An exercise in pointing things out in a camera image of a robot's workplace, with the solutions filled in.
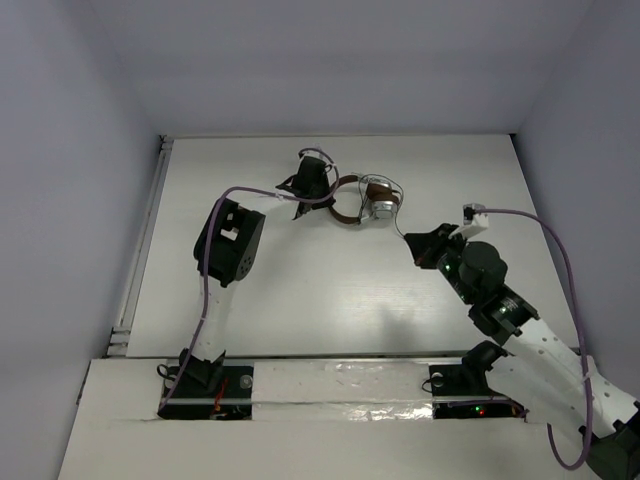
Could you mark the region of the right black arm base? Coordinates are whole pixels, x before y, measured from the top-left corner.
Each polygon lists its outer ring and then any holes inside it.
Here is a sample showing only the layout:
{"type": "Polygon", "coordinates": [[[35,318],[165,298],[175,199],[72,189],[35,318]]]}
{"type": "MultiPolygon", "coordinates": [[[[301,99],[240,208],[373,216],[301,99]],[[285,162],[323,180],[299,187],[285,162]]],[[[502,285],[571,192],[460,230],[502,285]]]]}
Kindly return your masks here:
{"type": "Polygon", "coordinates": [[[484,341],[462,356],[456,364],[429,367],[421,390],[430,394],[436,420],[473,420],[486,418],[525,419],[528,410],[520,403],[492,390],[487,374],[507,352],[484,341]]]}

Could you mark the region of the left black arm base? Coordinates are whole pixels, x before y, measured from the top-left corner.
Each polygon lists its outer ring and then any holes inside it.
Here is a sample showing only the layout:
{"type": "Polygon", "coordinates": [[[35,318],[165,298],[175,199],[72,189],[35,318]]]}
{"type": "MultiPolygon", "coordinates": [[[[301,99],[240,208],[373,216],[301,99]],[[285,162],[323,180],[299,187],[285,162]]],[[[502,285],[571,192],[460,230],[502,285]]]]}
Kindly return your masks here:
{"type": "Polygon", "coordinates": [[[163,380],[158,416],[164,420],[251,420],[254,365],[228,362],[222,354],[214,362],[188,359],[184,349],[174,365],[159,364],[163,380]]]}

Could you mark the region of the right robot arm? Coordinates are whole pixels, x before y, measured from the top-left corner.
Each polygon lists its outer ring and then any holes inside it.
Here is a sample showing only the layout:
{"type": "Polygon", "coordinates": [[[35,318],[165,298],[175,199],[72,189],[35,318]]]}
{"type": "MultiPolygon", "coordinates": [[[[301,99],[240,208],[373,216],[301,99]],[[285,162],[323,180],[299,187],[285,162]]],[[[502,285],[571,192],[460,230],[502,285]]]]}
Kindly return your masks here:
{"type": "Polygon", "coordinates": [[[530,419],[580,448],[579,462],[602,479],[639,476],[639,401],[602,376],[589,356],[567,346],[537,310],[505,283],[507,265],[470,225],[408,233],[414,263],[437,270],[486,336],[463,357],[470,391],[488,389],[522,405],[530,419]]]}

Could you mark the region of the brown silver headphones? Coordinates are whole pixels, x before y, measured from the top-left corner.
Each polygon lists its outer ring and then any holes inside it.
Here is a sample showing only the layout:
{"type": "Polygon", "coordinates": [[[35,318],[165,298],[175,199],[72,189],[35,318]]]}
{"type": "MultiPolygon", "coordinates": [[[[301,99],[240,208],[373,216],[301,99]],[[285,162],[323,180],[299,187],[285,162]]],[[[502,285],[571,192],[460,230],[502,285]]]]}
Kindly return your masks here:
{"type": "Polygon", "coordinates": [[[331,205],[332,217],[344,225],[361,225],[368,221],[395,220],[404,202],[404,189],[389,177],[377,174],[349,174],[332,185],[338,190],[345,185],[357,187],[360,207],[355,216],[347,216],[331,205]]]}

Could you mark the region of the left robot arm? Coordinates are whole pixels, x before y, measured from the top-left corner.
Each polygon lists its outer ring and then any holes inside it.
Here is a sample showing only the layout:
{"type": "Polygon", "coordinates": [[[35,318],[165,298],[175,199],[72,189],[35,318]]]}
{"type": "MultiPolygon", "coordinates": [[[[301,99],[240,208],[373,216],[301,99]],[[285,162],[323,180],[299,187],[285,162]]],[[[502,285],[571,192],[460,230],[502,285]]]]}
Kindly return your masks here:
{"type": "Polygon", "coordinates": [[[236,192],[250,193],[298,204],[300,212],[328,207],[336,189],[330,172],[335,161],[317,147],[298,153],[298,171],[272,190],[232,186],[215,201],[194,246],[200,281],[201,314],[189,346],[179,357],[178,370],[161,399],[166,406],[179,389],[192,386],[198,397],[213,397],[222,390],[225,336],[237,284],[246,278],[257,256],[266,217],[230,199],[236,192]]]}

